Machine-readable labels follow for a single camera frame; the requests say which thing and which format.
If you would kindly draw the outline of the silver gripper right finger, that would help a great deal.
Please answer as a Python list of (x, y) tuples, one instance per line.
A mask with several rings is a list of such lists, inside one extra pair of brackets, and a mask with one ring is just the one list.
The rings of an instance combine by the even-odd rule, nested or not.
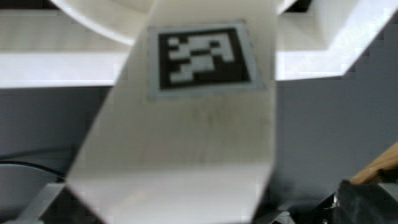
[(259, 217), (259, 224), (398, 224), (398, 183), (343, 182), (302, 219), (275, 210)]

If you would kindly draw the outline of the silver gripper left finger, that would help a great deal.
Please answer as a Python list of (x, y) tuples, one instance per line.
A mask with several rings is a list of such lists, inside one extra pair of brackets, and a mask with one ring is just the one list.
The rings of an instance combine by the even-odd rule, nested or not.
[(64, 183), (50, 183), (44, 186), (12, 224), (44, 224), (41, 217), (64, 190), (64, 186)]

